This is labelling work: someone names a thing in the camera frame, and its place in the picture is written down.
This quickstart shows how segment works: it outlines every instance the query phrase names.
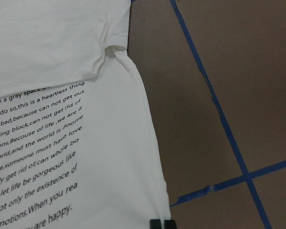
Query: white fabric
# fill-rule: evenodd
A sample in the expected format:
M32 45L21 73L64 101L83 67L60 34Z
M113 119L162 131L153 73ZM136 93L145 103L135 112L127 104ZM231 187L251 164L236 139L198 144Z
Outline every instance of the white fabric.
M170 219L145 90L126 51L129 7L0 0L0 229L148 229Z

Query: garment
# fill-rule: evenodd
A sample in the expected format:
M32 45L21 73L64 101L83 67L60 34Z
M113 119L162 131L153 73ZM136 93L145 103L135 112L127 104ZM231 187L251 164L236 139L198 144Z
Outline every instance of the garment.
M170 219L144 86L127 56L129 8L0 1L0 229Z

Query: white t-shirt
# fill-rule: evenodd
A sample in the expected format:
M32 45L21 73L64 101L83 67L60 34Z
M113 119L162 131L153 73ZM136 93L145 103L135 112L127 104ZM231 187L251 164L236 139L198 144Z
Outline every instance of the white t-shirt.
M170 219L130 0L0 0L0 229Z

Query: black object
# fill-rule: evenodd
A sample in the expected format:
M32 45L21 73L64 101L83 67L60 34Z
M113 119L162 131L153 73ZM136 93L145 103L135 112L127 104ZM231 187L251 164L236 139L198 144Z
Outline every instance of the black object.
M150 229L162 229L161 221L159 219L152 219L149 221ZM164 229L177 229L175 220L165 220Z

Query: brown surface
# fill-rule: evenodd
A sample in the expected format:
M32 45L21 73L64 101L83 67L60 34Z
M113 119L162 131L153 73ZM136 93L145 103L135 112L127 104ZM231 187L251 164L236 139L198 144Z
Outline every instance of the brown surface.
M286 159L286 1L178 0L250 171ZM241 175L169 0L132 3L129 56L142 76L171 204ZM286 229L286 169L254 179ZM245 183L171 208L178 229L264 228Z

